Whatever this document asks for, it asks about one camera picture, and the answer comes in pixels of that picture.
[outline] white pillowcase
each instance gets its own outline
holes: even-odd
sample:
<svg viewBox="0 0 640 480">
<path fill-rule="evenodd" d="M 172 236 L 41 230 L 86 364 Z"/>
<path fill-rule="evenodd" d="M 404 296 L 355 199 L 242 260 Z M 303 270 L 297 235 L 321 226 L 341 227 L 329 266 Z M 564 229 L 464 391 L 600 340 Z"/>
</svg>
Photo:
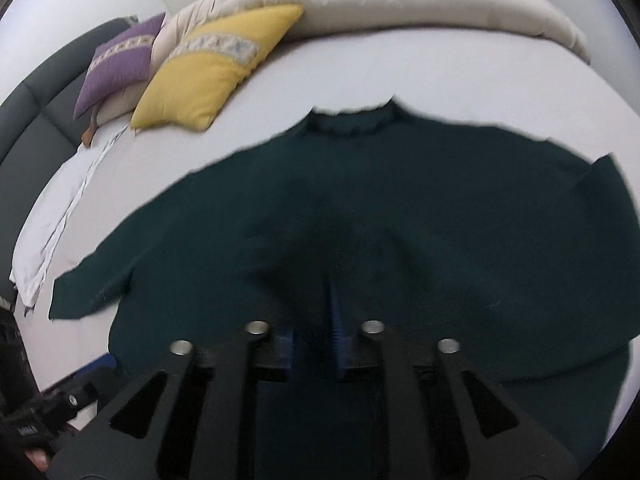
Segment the white pillowcase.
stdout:
<svg viewBox="0 0 640 480">
<path fill-rule="evenodd" d="M 15 244 L 9 279 L 25 306 L 36 304 L 53 251 L 84 189 L 107 152 L 129 126 L 131 114 L 98 128 L 90 148 L 82 144 L 40 193 Z"/>
</svg>

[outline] yellow pillow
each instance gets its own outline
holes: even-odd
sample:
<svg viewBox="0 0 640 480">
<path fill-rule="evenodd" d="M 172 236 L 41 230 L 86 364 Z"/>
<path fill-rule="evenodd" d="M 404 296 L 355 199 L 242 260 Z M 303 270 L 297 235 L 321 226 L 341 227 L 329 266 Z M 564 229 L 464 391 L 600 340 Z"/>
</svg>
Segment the yellow pillow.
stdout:
<svg viewBox="0 0 640 480">
<path fill-rule="evenodd" d="M 263 7 L 196 28 L 151 80 L 130 126 L 176 123 L 206 130 L 236 86 L 264 61 L 303 11 L 299 5 Z"/>
</svg>

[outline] upholstered headboard panel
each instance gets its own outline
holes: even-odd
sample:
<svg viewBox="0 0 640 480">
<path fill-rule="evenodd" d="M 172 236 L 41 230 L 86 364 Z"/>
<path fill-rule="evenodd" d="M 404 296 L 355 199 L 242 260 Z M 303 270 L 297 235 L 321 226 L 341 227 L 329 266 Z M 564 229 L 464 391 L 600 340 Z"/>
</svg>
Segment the upholstered headboard panel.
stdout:
<svg viewBox="0 0 640 480">
<path fill-rule="evenodd" d="M 61 48 L 0 105 L 0 304 L 15 303 L 9 281 L 15 242 L 49 179 L 78 148 L 88 114 L 72 120 L 95 48 L 130 26 L 118 18 Z"/>
</svg>

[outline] hand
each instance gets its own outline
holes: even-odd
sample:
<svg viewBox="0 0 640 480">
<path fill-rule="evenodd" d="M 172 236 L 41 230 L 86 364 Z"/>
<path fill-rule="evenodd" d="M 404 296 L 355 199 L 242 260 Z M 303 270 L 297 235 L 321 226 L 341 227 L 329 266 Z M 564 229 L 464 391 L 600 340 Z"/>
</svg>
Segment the hand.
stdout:
<svg viewBox="0 0 640 480">
<path fill-rule="evenodd" d="M 49 468 L 49 457 L 41 449 L 30 449 L 24 452 L 33 465 L 40 471 L 45 472 Z"/>
</svg>

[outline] black mechanical device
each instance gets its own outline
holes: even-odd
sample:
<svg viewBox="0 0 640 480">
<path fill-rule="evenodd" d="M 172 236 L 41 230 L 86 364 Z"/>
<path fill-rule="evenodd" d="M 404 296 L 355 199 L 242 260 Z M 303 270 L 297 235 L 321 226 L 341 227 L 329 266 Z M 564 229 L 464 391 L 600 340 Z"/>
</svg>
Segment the black mechanical device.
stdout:
<svg viewBox="0 0 640 480">
<path fill-rule="evenodd" d="M 257 385 L 287 381 L 292 341 L 253 321 L 211 350 L 174 342 L 156 370 L 128 384 L 56 449 L 48 478 L 254 478 Z M 571 454 L 484 378 L 457 341 L 428 349 L 370 320 L 332 346 L 337 380 L 368 381 L 379 391 L 370 406 L 374 478 L 577 478 Z M 6 423 L 23 446 L 51 442 L 79 408 L 108 399 L 116 385 L 114 368 L 99 366 L 62 381 Z"/>
</svg>

